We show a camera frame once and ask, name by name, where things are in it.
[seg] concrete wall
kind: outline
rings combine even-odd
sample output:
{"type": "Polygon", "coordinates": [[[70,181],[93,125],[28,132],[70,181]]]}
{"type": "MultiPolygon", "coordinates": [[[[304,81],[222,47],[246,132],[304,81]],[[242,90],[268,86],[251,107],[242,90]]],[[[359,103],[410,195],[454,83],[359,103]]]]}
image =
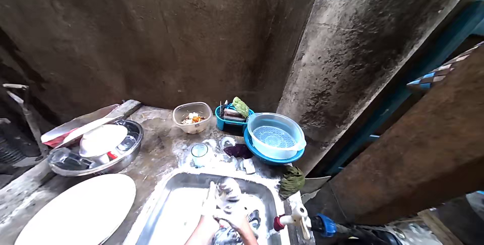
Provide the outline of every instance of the concrete wall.
{"type": "Polygon", "coordinates": [[[305,131],[308,173],[459,0],[315,0],[278,113],[305,131]]]}
{"type": "Polygon", "coordinates": [[[51,122],[122,99],[215,108],[238,95],[257,111],[274,111],[311,5],[0,0],[0,76],[31,85],[51,122]]]}

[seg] stainless steel sink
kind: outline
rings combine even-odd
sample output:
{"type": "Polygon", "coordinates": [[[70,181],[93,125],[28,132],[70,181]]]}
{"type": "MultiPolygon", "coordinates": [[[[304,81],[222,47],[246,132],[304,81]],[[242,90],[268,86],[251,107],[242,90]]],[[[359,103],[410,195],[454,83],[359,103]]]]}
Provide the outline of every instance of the stainless steel sink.
{"type": "Polygon", "coordinates": [[[245,208],[250,211],[259,210],[261,224],[258,244],[289,244],[287,230],[274,230],[274,217],[284,213],[284,204],[278,198],[273,182],[264,184],[260,176],[239,172],[217,175],[214,172],[203,172],[203,169],[193,169],[191,172],[177,170],[161,184],[159,197],[148,214],[136,244],[183,245],[197,226],[210,181],[216,183],[226,175],[231,175],[229,177],[238,182],[243,193],[240,202],[245,208]]]}

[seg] bar of soap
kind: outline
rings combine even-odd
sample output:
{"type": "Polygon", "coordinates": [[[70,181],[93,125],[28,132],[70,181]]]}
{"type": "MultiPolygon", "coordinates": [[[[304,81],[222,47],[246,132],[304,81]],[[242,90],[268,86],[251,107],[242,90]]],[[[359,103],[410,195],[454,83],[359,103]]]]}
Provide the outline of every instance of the bar of soap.
{"type": "Polygon", "coordinates": [[[252,161],[252,158],[251,159],[244,159],[242,161],[242,163],[244,164],[245,173],[247,173],[247,174],[256,173],[256,168],[254,167],[254,162],[252,161]]]}

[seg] clear plastic colander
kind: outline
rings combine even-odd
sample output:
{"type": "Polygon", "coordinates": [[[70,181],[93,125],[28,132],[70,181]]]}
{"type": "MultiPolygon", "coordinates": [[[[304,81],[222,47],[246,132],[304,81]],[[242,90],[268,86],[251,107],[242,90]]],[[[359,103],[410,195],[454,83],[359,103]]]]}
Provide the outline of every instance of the clear plastic colander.
{"type": "Polygon", "coordinates": [[[288,117],[255,113],[247,122],[254,147],[269,158],[289,159],[306,147],[302,129],[288,117]]]}

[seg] wet countertop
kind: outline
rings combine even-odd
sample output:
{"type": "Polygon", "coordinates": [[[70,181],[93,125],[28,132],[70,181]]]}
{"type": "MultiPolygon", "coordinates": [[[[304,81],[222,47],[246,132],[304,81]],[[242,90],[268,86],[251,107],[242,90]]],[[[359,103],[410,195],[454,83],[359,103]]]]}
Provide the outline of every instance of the wet countertop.
{"type": "MultiPolygon", "coordinates": [[[[127,168],[120,172],[130,176],[135,181],[136,198],[124,222],[105,242],[107,245],[123,244],[155,186],[164,176],[185,163],[186,150],[190,144],[209,140],[209,143],[214,145],[213,147],[218,152],[223,153],[219,147],[219,142],[224,137],[228,136],[238,143],[244,143],[243,137],[229,135],[218,130],[214,116],[209,120],[208,127],[198,134],[187,134],[177,127],[172,120],[172,110],[143,106],[128,119],[140,123],[144,129],[144,138],[139,155],[127,168]]],[[[258,174],[263,174],[264,178],[280,179],[282,174],[279,172],[279,167],[267,166],[257,158],[253,158],[253,161],[256,170],[259,171],[258,174]]],[[[44,205],[83,180],[85,178],[55,175],[45,181],[33,193],[26,195],[25,199],[12,212],[3,214],[3,217],[1,217],[0,243],[14,244],[23,227],[44,205]]],[[[300,199],[299,193],[289,200],[297,200],[298,198],[300,199]]],[[[291,209],[289,200],[285,201],[286,213],[291,209]]],[[[291,243],[301,243],[294,228],[290,227],[289,230],[291,243]]]]}

